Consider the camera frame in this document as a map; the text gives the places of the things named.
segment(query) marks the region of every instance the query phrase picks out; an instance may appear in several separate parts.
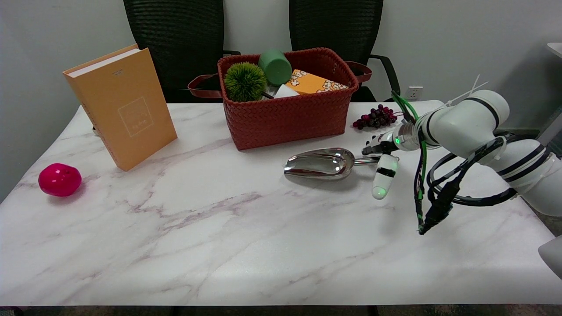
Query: basket handle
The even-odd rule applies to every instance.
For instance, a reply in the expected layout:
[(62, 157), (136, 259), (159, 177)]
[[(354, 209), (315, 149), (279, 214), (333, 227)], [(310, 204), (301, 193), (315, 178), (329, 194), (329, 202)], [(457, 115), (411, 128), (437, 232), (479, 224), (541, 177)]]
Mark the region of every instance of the basket handle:
[(199, 89), (197, 89), (197, 86), (201, 82), (203, 82), (204, 80), (207, 80), (209, 78), (212, 78), (213, 76), (216, 76), (216, 75), (217, 74), (197, 76), (195, 79), (191, 80), (191, 82), (187, 85), (187, 88), (189, 89), (189, 91), (191, 92), (191, 94), (194, 97), (203, 98), (203, 99), (222, 99), (223, 94), (219, 90), (199, 90)]
[(349, 66), (352, 70), (359, 70), (360, 72), (362, 72), (362, 75), (357, 76), (357, 81), (359, 83), (365, 82), (365, 81), (369, 81), (369, 79), (371, 79), (371, 75), (373, 74), (373, 71), (371, 70), (371, 68), (360, 64), (358, 62), (354, 62), (354, 61), (346, 61), (347, 66)]

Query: green spiky ball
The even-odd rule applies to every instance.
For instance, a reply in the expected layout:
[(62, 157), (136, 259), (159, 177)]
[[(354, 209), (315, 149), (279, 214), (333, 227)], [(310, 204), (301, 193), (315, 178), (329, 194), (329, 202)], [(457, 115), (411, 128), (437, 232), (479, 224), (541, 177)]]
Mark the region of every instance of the green spiky ball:
[(237, 102), (260, 100), (267, 83), (264, 71), (250, 62), (232, 65), (224, 76), (228, 97)]

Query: orange box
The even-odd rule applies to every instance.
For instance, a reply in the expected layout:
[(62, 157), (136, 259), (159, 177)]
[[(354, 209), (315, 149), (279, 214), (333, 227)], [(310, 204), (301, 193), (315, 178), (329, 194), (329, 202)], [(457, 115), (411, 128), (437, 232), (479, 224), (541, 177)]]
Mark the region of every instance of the orange box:
[(178, 137), (148, 48), (135, 44), (63, 74), (120, 169)]
[(299, 69), (295, 69), (293, 71), (293, 75), (286, 85), (298, 92), (298, 94), (311, 94), (348, 88), (346, 85), (341, 83), (333, 82)]

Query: dark red grapes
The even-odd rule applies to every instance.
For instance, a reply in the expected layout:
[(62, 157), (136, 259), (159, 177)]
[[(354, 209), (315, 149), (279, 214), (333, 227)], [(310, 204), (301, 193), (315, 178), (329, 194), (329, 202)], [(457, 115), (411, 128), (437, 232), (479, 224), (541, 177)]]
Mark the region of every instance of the dark red grapes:
[(379, 104), (377, 109), (371, 109), (369, 114), (361, 115), (361, 119), (353, 122), (353, 127), (357, 129), (364, 129), (365, 127), (376, 129), (387, 127), (397, 120), (398, 118), (392, 109)]

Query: metal scoop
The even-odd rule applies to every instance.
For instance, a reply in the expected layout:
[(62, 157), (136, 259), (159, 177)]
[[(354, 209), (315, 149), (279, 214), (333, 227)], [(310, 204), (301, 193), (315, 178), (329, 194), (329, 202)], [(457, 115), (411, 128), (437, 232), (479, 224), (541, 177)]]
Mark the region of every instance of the metal scoop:
[(344, 148), (324, 148), (294, 155), (285, 164), (285, 176), (341, 180), (351, 174), (355, 165), (378, 163), (380, 157), (355, 159), (353, 153)]

